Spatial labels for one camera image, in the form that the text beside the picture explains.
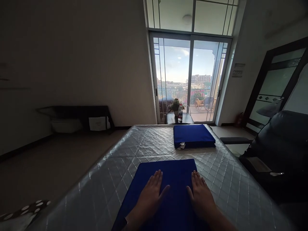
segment armrest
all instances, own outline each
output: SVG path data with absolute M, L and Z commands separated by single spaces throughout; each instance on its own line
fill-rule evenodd
M 245 137 L 220 137 L 224 144 L 251 144 L 253 140 Z

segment plastic bottle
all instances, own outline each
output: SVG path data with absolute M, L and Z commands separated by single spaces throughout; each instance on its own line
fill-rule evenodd
M 179 111 L 178 120 L 182 120 L 183 119 L 183 106 L 182 106 L 182 104 L 180 104 L 178 111 Z

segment wall sign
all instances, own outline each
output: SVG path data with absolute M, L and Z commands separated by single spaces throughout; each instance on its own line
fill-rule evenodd
M 245 68 L 245 64 L 238 64 L 238 63 L 234 64 L 232 77 L 241 78 L 243 76 L 244 68 Z

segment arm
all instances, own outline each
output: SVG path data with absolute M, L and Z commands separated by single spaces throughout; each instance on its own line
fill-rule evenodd
M 167 185 L 159 195 L 162 178 L 163 172 L 160 170 L 156 171 L 155 174 L 150 177 L 139 196 L 136 206 L 127 215 L 127 225 L 123 231 L 138 230 L 147 219 L 154 216 L 164 195 L 170 188 L 170 185 Z
M 205 220 L 211 230 L 227 230 L 236 231 L 236 228 L 221 214 L 216 207 L 212 193 L 196 171 L 192 172 L 192 188 L 187 186 L 188 194 L 193 205 L 193 209 L 197 216 Z

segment window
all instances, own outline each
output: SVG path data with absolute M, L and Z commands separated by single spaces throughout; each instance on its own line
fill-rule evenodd
M 147 0 L 150 28 L 232 35 L 238 0 Z

